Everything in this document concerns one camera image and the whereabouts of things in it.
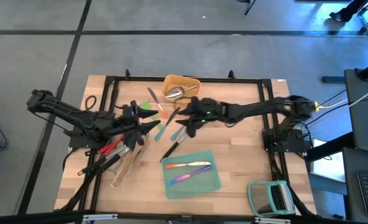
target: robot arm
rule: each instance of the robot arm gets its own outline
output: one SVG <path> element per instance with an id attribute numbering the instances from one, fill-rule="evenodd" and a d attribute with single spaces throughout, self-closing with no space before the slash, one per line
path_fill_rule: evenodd
<path id="1" fill-rule="evenodd" d="M 82 111 L 56 99 L 50 91 L 33 90 L 27 102 L 31 113 L 51 113 L 81 129 L 82 137 L 94 141 L 107 141 L 111 136 L 124 133 L 124 143 L 133 149 L 138 142 L 144 144 L 142 135 L 147 134 L 160 121 L 141 124 L 139 118 L 147 118 L 158 111 L 143 110 L 135 101 L 123 106 L 122 116 L 115 118 L 114 113 L 106 111 Z M 72 137 L 74 133 L 64 131 Z"/>
<path id="2" fill-rule="evenodd" d="M 278 127 L 275 127 L 275 140 L 283 141 L 287 131 L 293 129 L 296 124 L 309 119 L 314 110 L 314 103 L 302 96 L 276 97 L 249 105 L 217 102 L 211 98 L 199 100 L 193 97 L 191 103 L 178 113 L 190 117 L 177 122 L 186 126 L 188 135 L 193 138 L 196 130 L 210 121 L 221 121 L 226 123 L 227 127 L 232 127 L 246 117 L 280 113 L 286 118 Z"/>

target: gray floor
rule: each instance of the gray floor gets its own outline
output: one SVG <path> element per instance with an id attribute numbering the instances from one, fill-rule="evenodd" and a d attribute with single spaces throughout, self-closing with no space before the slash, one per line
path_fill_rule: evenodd
<path id="1" fill-rule="evenodd" d="M 346 4 L 265 0 L 244 16 L 246 5 L 234 0 L 99 0 L 91 4 L 85 30 L 359 30 L 356 17 L 345 25 L 327 19 Z M 84 6 L 84 0 L 2 0 L 0 29 L 76 30 Z M 15 212 L 44 127 L 25 102 L 34 88 L 57 89 L 72 40 L 70 35 L 0 36 L 0 127 L 10 141 L 0 153 L 0 215 Z M 321 102 L 344 85 L 322 84 L 320 77 L 366 66 L 366 36 L 82 35 L 63 101 L 79 105 L 88 75 L 122 75 L 128 68 L 134 76 L 226 77 L 232 69 L 241 78 L 284 78 L 291 94 Z M 329 132 L 322 132 L 326 127 Z M 311 133 L 330 140 L 350 130 L 343 112 Z M 61 129 L 53 129 L 30 213 L 53 209 L 68 141 Z M 337 195 L 313 193 L 319 214 L 342 211 Z"/>

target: wooden table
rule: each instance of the wooden table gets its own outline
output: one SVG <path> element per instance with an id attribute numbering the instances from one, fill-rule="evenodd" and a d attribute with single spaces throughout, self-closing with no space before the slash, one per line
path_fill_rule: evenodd
<path id="1" fill-rule="evenodd" d="M 89 76 L 81 109 L 85 108 L 85 99 L 90 95 L 98 99 L 94 109 L 99 108 L 104 80 L 105 76 L 102 75 Z M 272 85 L 274 96 L 289 94 L 285 80 L 272 80 Z M 164 100 L 161 94 L 162 82 L 119 82 L 116 105 L 128 104 L 131 100 L 136 100 L 137 104 L 148 101 L 152 109 L 156 110 L 157 105 L 147 91 L 147 87 L 154 90 L 162 107 L 171 114 L 173 104 Z M 260 101 L 257 85 L 249 83 L 202 83 L 198 96 L 238 104 Z M 183 117 L 176 116 L 175 119 L 183 119 Z M 176 122 L 171 122 L 159 141 L 154 141 L 154 136 L 159 129 L 151 130 L 147 147 L 144 148 L 139 160 L 118 187 L 111 187 L 114 178 L 112 172 L 103 173 L 97 212 L 254 215 L 247 197 L 247 186 L 255 180 L 271 180 L 270 164 L 262 142 L 262 117 L 246 118 L 229 129 L 220 122 L 208 123 L 197 131 L 195 138 L 186 138 L 171 156 L 212 150 L 218 167 L 221 188 L 196 197 L 170 200 L 165 196 L 162 167 L 159 160 L 173 144 L 170 136 L 179 127 L 180 125 Z M 87 150 L 79 149 L 67 160 L 55 208 L 64 206 L 82 184 L 83 176 L 78 176 L 77 173 L 86 167 L 88 158 L 84 152 Z M 315 213 L 304 160 L 294 153 L 285 155 L 291 186 L 308 209 Z M 92 192 L 91 186 L 86 199 L 86 208 L 89 207 Z"/>

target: black stand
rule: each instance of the black stand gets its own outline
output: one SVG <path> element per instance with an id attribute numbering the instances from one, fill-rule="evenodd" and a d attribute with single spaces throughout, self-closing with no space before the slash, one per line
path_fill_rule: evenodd
<path id="1" fill-rule="evenodd" d="M 333 139 L 332 141 L 328 141 L 321 146 L 307 150 L 307 155 L 304 159 L 307 162 L 313 162 L 337 152 L 341 152 L 343 147 L 354 147 L 354 137 L 352 132 Z"/>
<path id="2" fill-rule="evenodd" d="M 289 131 L 286 144 L 283 146 L 272 144 L 272 152 L 305 152 L 306 144 L 304 138 L 299 138 L 301 135 L 303 135 L 301 130 L 293 129 Z M 274 142 L 274 129 L 263 129 L 263 142 L 265 146 L 269 146 Z"/>
<path id="3" fill-rule="evenodd" d="M 246 8 L 246 12 L 245 12 L 245 16 L 247 15 L 247 13 L 251 10 L 253 4 L 256 2 L 256 0 L 249 0 L 249 2 L 247 3 L 247 8 Z"/>
<path id="4" fill-rule="evenodd" d="M 322 77 L 323 83 L 345 84 L 344 77 Z"/>
<path id="5" fill-rule="evenodd" d="M 368 81 L 368 67 L 360 70 L 356 68 L 357 76 L 362 81 Z M 344 77 L 322 77 L 323 83 L 345 83 Z"/>

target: kitchen utensil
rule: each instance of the kitchen utensil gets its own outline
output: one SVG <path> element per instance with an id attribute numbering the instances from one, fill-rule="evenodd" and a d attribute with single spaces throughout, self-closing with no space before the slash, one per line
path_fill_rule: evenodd
<path id="1" fill-rule="evenodd" d="M 198 87 L 196 87 L 195 89 L 186 92 L 183 96 L 185 97 L 181 97 L 180 99 L 170 99 L 167 98 L 166 95 L 167 93 L 172 90 L 173 88 L 177 87 L 177 86 L 181 86 L 183 88 L 189 87 L 189 86 L 193 86 L 193 85 L 197 85 Z M 190 103 L 190 98 L 192 96 L 196 96 L 201 89 L 201 82 L 196 79 L 196 78 L 188 78 L 188 77 L 182 77 L 182 76 L 178 76 L 178 75 L 168 75 L 165 78 L 165 81 L 163 82 L 162 85 L 162 95 L 165 97 L 165 100 L 167 101 L 171 101 L 171 102 L 176 102 L 178 104 L 188 104 Z"/>
<path id="2" fill-rule="evenodd" d="M 169 182 L 182 174 L 190 174 L 203 166 L 185 166 L 176 169 L 166 169 L 167 164 L 186 164 L 194 161 L 208 161 L 211 163 L 211 170 L 195 175 L 178 184 L 169 185 Z M 181 156 L 170 156 L 162 160 L 163 184 L 165 186 L 166 197 L 169 199 L 192 197 L 207 192 L 212 192 L 221 188 L 220 178 L 217 171 L 217 164 L 213 156 L 213 151 L 198 151 Z"/>
<path id="3" fill-rule="evenodd" d="M 180 132 L 183 131 L 183 129 L 184 129 L 184 126 L 180 127 L 180 129 L 178 131 L 176 131 L 176 133 L 174 133 L 170 139 L 172 141 L 176 140 L 178 134 L 180 134 Z"/>
<path id="4" fill-rule="evenodd" d="M 174 178 L 173 180 L 171 180 L 169 182 L 169 185 L 172 185 L 172 184 L 176 184 L 176 183 L 179 183 L 180 181 L 183 181 L 187 178 L 190 178 L 191 176 L 193 175 L 196 175 L 196 174 L 199 174 L 201 172 L 204 172 L 204 171 L 207 171 L 207 170 L 210 170 L 211 169 L 211 165 L 207 165 L 205 166 L 204 168 L 200 169 L 200 170 L 197 170 L 195 172 L 192 172 L 191 174 L 183 174 L 183 175 L 179 175 L 178 177 Z"/>
<path id="5" fill-rule="evenodd" d="M 160 139 L 160 137 L 162 136 L 163 132 L 165 131 L 167 125 L 172 121 L 172 119 L 174 118 L 174 116 L 176 116 L 176 114 L 179 112 L 180 108 L 177 108 L 173 111 L 173 113 L 170 115 L 169 119 L 167 120 L 165 126 L 163 127 L 162 130 L 159 131 L 159 133 L 155 136 L 155 141 L 158 141 Z"/>
<path id="6" fill-rule="evenodd" d="M 157 96 L 155 95 L 154 91 L 151 90 L 151 88 L 147 88 L 149 93 L 151 94 L 152 98 L 155 100 L 155 102 L 158 104 L 158 107 L 159 107 L 159 112 L 160 114 L 162 115 L 163 118 L 167 119 L 168 116 L 167 116 L 167 113 L 166 111 L 162 108 L 162 106 L 159 104 L 159 101 L 158 101 L 158 98 Z"/>
<path id="7" fill-rule="evenodd" d="M 135 161 L 138 161 L 138 157 L 140 156 L 141 152 L 143 152 L 147 147 L 148 135 L 146 135 L 144 141 L 145 144 L 143 146 L 136 146 L 133 150 L 129 151 L 130 153 L 129 155 L 123 158 L 122 164 L 120 165 L 119 170 L 117 171 L 117 174 L 115 175 L 115 178 L 111 183 L 112 187 L 119 186 L 119 184 L 122 182 L 127 172 L 135 163 Z"/>
<path id="8" fill-rule="evenodd" d="M 198 162 L 190 162 L 190 163 L 186 163 L 186 164 L 166 164 L 165 168 L 166 169 L 173 169 L 173 168 L 177 168 L 177 167 L 183 167 L 183 166 L 206 166 L 206 165 L 210 165 L 210 162 L 206 162 L 206 161 L 198 161 Z"/>
<path id="9" fill-rule="evenodd" d="M 185 137 L 187 136 L 187 133 L 184 132 L 183 135 L 181 135 L 181 137 L 178 139 L 177 142 L 175 142 L 171 148 L 163 155 L 163 157 L 160 159 L 160 161 L 162 161 L 162 159 L 168 157 L 176 148 L 177 146 L 185 139 Z"/>
<path id="10" fill-rule="evenodd" d="M 141 107 L 142 109 L 145 109 L 145 110 L 151 110 L 151 104 L 149 104 L 149 103 L 148 103 L 148 101 L 144 101 L 144 102 L 142 102 L 142 103 L 140 104 L 140 107 Z M 152 119 L 153 121 L 158 120 L 158 118 L 156 117 L 156 115 L 151 116 L 151 119 Z M 161 123 L 159 123 L 159 124 L 158 124 L 158 128 L 159 128 L 159 130 L 162 130 L 162 129 L 163 129 L 163 125 L 162 125 Z"/>
<path id="11" fill-rule="evenodd" d="M 176 86 L 175 88 L 172 88 L 171 90 L 169 90 L 167 92 L 166 98 L 168 98 L 168 99 L 180 99 L 185 94 L 186 91 L 193 90 L 197 87 L 198 87 L 198 85 L 193 85 L 193 86 L 190 86 L 190 87 L 184 89 L 181 86 Z"/>

